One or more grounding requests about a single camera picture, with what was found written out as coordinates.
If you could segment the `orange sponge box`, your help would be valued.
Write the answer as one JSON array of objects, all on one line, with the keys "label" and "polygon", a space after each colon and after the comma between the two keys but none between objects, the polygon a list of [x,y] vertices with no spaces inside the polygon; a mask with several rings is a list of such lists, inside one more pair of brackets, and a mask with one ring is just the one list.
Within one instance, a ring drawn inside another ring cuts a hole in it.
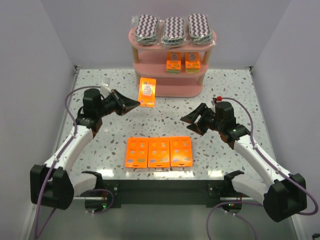
[{"label": "orange sponge box", "polygon": [[138,101],[141,107],[153,108],[156,102],[156,79],[141,77],[139,82]]},{"label": "orange sponge box", "polygon": [[185,72],[199,73],[201,69],[200,55],[198,52],[186,52],[185,58]]},{"label": "orange sponge box", "polygon": [[181,53],[167,52],[166,55],[166,72],[178,74],[181,72]]}]

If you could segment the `striped sponge pack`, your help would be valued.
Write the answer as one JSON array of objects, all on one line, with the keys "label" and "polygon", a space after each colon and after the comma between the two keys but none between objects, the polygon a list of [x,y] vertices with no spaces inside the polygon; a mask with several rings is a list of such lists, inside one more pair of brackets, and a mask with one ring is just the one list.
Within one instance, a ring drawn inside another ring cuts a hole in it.
[{"label": "striped sponge pack", "polygon": [[158,17],[151,14],[142,14],[132,18],[134,24],[133,36],[141,46],[153,46],[158,43]]},{"label": "striped sponge pack", "polygon": [[165,19],[161,36],[164,48],[177,48],[186,43],[186,21],[182,17],[171,16]]},{"label": "striped sponge pack", "polygon": [[196,46],[215,44],[213,31],[205,14],[193,13],[187,17],[188,31],[192,43]]}]

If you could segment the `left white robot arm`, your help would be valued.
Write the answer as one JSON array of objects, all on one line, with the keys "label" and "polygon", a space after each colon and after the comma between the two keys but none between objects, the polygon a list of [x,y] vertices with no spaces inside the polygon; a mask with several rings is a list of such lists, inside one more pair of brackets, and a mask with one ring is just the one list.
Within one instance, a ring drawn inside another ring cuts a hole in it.
[{"label": "left white robot arm", "polygon": [[112,113],[123,116],[140,105],[115,89],[103,93],[98,86],[85,86],[83,90],[82,107],[71,118],[73,126],[68,139],[44,164],[35,164],[30,170],[30,197],[37,207],[66,210],[74,197],[104,190],[100,173],[86,170],[71,178],[70,171],[99,132],[103,117]]}]

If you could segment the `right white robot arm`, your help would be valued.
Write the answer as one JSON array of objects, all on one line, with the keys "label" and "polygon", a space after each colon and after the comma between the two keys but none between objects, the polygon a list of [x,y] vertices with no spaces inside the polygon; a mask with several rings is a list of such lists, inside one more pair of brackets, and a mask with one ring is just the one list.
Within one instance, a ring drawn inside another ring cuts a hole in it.
[{"label": "right white robot arm", "polygon": [[280,222],[307,208],[306,181],[297,173],[282,168],[255,142],[252,133],[237,123],[234,108],[228,101],[216,102],[213,108],[201,103],[181,121],[199,135],[208,130],[219,133],[221,140],[241,155],[258,173],[261,181],[251,180],[241,170],[223,177],[222,192],[242,193],[262,204],[267,215]]}]

